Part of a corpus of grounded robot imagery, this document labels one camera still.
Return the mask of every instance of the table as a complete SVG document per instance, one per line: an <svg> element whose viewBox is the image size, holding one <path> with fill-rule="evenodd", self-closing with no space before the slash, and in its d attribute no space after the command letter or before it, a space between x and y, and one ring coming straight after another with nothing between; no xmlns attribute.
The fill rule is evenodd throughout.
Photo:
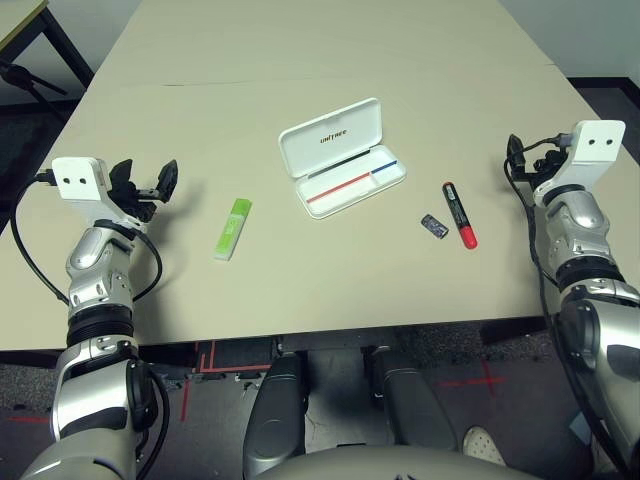
<svg viewBox="0 0 640 480"><path fill-rule="evenodd" d="M296 198L278 135L370 96L382 103L383 142L408 176L314 220ZM494 0L147 0L45 164L62 155L110 165L133 158L144 187L178 160L174 197L149 227L165 276L136 306L145 344L522 317L541 309L526 221L502 174L507 137L530 143L593 118ZM441 192L447 180L474 226L473 251L455 231L438 240L420 225L431 213L453 226ZM636 286L639 185L638 167L621 151L595 188L614 255ZM232 260L216 261L237 197L253 208ZM64 262L82 219L56 190L37 186L19 223L38 264L68 285ZM155 271L139 250L137 289ZM10 279L0 348L63 346L66 309L24 265L8 231L0 259Z"/></svg>
<svg viewBox="0 0 640 480"><path fill-rule="evenodd" d="M0 2L0 60L13 62L38 35L44 33L82 85L88 87L93 71L47 8L48 3L48 0Z"/></svg>

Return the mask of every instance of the green highlighter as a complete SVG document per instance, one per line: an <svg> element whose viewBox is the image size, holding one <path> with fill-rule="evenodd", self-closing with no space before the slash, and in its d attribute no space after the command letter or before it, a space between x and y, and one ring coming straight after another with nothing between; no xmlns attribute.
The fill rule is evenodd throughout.
<svg viewBox="0 0 640 480"><path fill-rule="evenodd" d="M218 244L216 245L216 250L213 254L214 258L218 260L229 260L231 258L233 249L236 247L236 243L238 243L244 221L247 219L247 215L249 215L249 210L251 210L251 202L249 200L246 198L236 198L229 218L227 218L227 223L222 231L222 235L220 235L220 240L218 240Z"/></svg>

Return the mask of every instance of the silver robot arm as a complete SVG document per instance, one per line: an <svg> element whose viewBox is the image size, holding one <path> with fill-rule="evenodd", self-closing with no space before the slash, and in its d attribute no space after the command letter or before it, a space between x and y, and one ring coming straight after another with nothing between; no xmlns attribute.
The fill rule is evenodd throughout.
<svg viewBox="0 0 640 480"><path fill-rule="evenodd" d="M536 162L536 173L525 173L517 137L507 153L513 180L528 182L544 211L550 275L561 298L555 320L561 359L604 420L618 465L630 472L640 448L640 294L618 269L606 240L609 220L591 193L616 160L623 133L623 122L579 122L559 140L560 151Z"/></svg>
<svg viewBox="0 0 640 480"><path fill-rule="evenodd" d="M141 200L168 201L177 164L174 160L163 168L157 189L144 191L129 181L130 160L111 175L95 158L57 158L52 167L61 197L90 227L66 264L71 278L68 348L58 359L51 412L56 443L22 478L133 480L137 438L146 438L158 414L153 383L163 400L166 392L138 358L129 263L135 237L147 243L146 222L155 211L153 203ZM163 423L165 417L168 421L168 402L163 401Z"/></svg>

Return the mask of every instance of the white wall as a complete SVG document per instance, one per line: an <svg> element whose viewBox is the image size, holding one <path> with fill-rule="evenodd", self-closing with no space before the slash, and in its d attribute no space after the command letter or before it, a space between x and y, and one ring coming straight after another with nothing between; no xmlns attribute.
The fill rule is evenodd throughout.
<svg viewBox="0 0 640 480"><path fill-rule="evenodd" d="M50 0L49 10L95 72L139 3L140 0ZM40 35L15 63L64 88L69 92L69 98L82 95L82 85L44 35ZM38 90L50 100L65 98L46 93L42 88ZM0 80L0 105L33 101L28 93Z"/></svg>
<svg viewBox="0 0 640 480"><path fill-rule="evenodd" d="M500 0L568 77L640 86L640 0Z"/></svg>

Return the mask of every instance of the black cord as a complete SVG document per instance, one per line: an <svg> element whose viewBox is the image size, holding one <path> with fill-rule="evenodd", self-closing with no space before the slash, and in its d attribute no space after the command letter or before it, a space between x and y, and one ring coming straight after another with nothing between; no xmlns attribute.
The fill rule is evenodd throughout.
<svg viewBox="0 0 640 480"><path fill-rule="evenodd" d="M538 146L538 145L541 145L542 143L548 143L548 142L540 141L540 142L534 143L534 145ZM522 192L513 181L513 178L511 177L511 174L509 173L509 168L508 168L510 157L512 157L513 155L518 155L520 153L526 152L527 150L531 150L532 148L534 147L530 146L530 147L527 147L526 149L522 149L518 152L514 152L511 155L509 155L509 157L507 157L507 159L504 161L503 169L504 169L504 175L505 177L507 177L507 181L509 182L509 185L511 185L511 188L513 189L513 191L516 192L516 195L518 195L518 198L522 203L522 208L524 208L524 213L527 217L527 229L529 231L529 255L531 256L531 261L533 262L533 264L538 266L540 265L540 258L538 257L538 252L536 251L537 227L536 227L535 205L527 204L527 201L524 199ZM542 274L544 275L544 278L549 280L549 282L551 282L551 284L554 287L558 286L558 282L556 282L556 279L553 278L546 270L542 269Z"/></svg>
<svg viewBox="0 0 640 480"><path fill-rule="evenodd" d="M11 233L13 234L13 239L16 242L16 246L18 247L18 250L22 254L22 258L24 258L24 261L27 262L27 265L29 265L33 273L35 273L36 276L42 281L42 283L44 283L46 287L53 292L53 294L56 296L58 300L63 302L65 305L69 305L69 299L65 296L65 294L62 293L60 290L58 290L56 286L49 281L49 279L45 276L45 274L42 273L42 271L38 268L38 266L32 260L31 256L29 255L29 252L27 252L27 248L24 246L24 243L22 243L22 239L20 238L20 232L18 231L18 221L17 221L18 205L20 204L20 200L22 200L22 197L26 193L27 189L38 181L39 180L36 177L31 178L18 191L18 194L16 195L14 201L12 202L11 212L9 213L9 221L11 223Z"/></svg>
<svg viewBox="0 0 640 480"><path fill-rule="evenodd" d="M576 399L578 407L582 411L582 414L584 415L587 421L587 424L591 428L591 431L593 432L594 436L602 446L605 453L609 456L613 464L616 466L616 468L622 475L624 475L625 477L630 477L630 472L627 469L627 465L624 459L622 458L622 456L620 455L620 452L616 448L615 443L613 442L613 439L609 435L609 432L602 425L602 423L600 422L600 418L598 418L598 415L596 415L595 411L589 404L587 395L585 394L582 386L580 385L580 382L578 380L576 373L571 369L571 366L568 364L567 359L569 358L569 356L567 355L562 338L560 338L560 333L559 333L559 329L556 324L555 318L549 314L549 307L547 305L547 296L544 289L544 279L545 277L548 278L548 274L542 268L542 265L540 264L540 258L538 257L538 253L536 251L535 206L527 204L524 196L522 195L522 192L513 182L513 178L511 177L511 174L509 173L509 170L508 170L510 157L512 157L513 155L518 155L520 153L531 150L543 143L550 143L549 140L550 139L541 140L529 147L522 149L521 151L514 152L511 155L509 155L507 159L504 161L504 173L505 173L505 176L507 177L507 181L509 182L509 185L511 185L511 188L513 188L516 195L518 195L518 198L520 199L520 202L522 203L522 207L524 208L525 214L527 216L527 223L529 227L529 251L531 253L531 259L533 260L533 263L536 266L536 270L538 272L538 284L539 284L539 293L540 293L540 303L542 305L542 314L544 316L547 329L549 330L549 334L551 335L551 340L553 342L553 345L556 351L558 352L558 358L560 359L560 363L562 364L562 368L564 370L565 376L567 377L569 386L571 387L571 391L573 392L573 395Z"/></svg>
<svg viewBox="0 0 640 480"><path fill-rule="evenodd" d="M162 277L162 258L160 258L160 252L158 252L158 249L156 248L156 246L149 239L149 237L147 237L147 235L145 233L141 232L140 230L136 230L135 234L142 241L142 243L144 243L147 246L147 248L149 250L151 250L151 253L153 253L153 256L156 259L156 265L158 267L158 270L156 272L156 277L149 284L149 286L147 286L147 288L145 288L140 293L138 293L135 297L133 297L133 301L134 302L136 300L141 299L147 293L149 293L151 290L153 290L153 287L155 287L158 284L158 282L160 281L160 277Z"/></svg>
<svg viewBox="0 0 640 480"><path fill-rule="evenodd" d="M167 430L169 430L169 395L167 395L167 389L162 382L162 379L158 376L156 372L149 369L149 374L151 375L151 379L158 387L158 391L160 393L160 398L162 398L162 425L160 426L160 433L158 433L158 438L156 440L155 445L153 446L153 450L149 454L149 459L147 463L140 469L138 475L136 475L136 480L142 480L147 476L149 470L153 466L153 463L156 461L158 454L160 453L160 449L164 444L164 439L167 436Z"/></svg>
<svg viewBox="0 0 640 480"><path fill-rule="evenodd" d="M140 439L140 442L138 443L138 445L136 445L136 459L140 458L142 449L145 447L148 441L149 441L149 429L146 428L142 432L142 438Z"/></svg>

